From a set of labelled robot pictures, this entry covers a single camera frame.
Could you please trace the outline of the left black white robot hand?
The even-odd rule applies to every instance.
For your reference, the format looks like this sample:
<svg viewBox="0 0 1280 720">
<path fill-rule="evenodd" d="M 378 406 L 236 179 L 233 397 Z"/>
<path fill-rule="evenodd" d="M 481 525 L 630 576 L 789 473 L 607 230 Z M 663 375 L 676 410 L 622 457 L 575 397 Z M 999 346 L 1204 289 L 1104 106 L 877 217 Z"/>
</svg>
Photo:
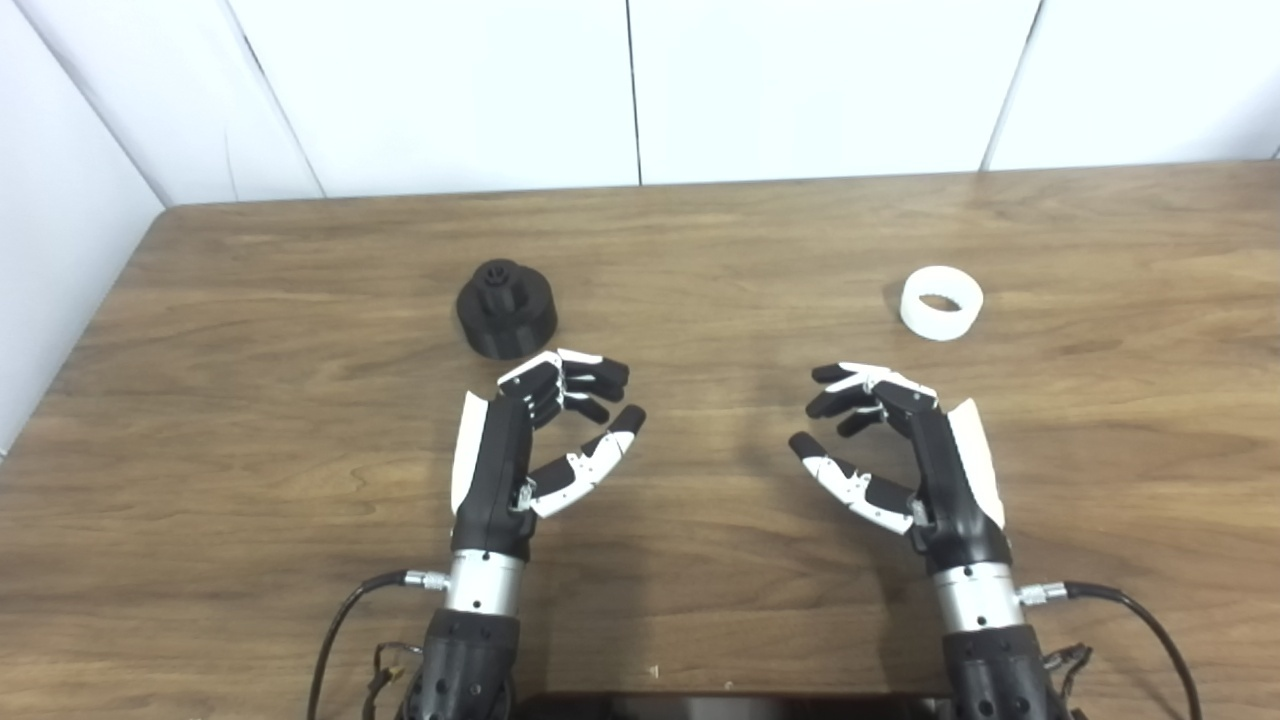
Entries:
<svg viewBox="0 0 1280 720">
<path fill-rule="evenodd" d="M 631 450 L 646 413 L 621 402 L 628 365 L 568 348 L 544 351 L 502 375 L 495 395 L 463 397 L 451 471 L 453 551 L 502 555 L 526 562 L 538 521 L 593 492 Z M 603 428 L 576 450 L 531 468 L 532 439 L 562 413 Z"/>
</svg>

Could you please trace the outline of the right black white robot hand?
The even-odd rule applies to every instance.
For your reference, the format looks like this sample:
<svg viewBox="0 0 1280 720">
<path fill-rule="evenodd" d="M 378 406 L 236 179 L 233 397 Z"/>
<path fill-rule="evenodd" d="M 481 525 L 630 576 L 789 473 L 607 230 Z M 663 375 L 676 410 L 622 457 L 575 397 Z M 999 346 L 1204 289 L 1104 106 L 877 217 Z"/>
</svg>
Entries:
<svg viewBox="0 0 1280 720">
<path fill-rule="evenodd" d="M 980 502 L 979 471 L 969 469 L 961 436 L 934 389 L 887 368 L 833 363 L 812 370 L 822 386 L 808 402 L 810 419 L 838 419 L 842 438 L 879 424 L 911 445 L 919 480 L 909 489 L 832 455 L 800 430 L 788 446 L 805 470 L 858 516 L 908 538 L 928 573 L 992 562 L 1011 565 L 1012 552 L 997 512 Z"/>
</svg>

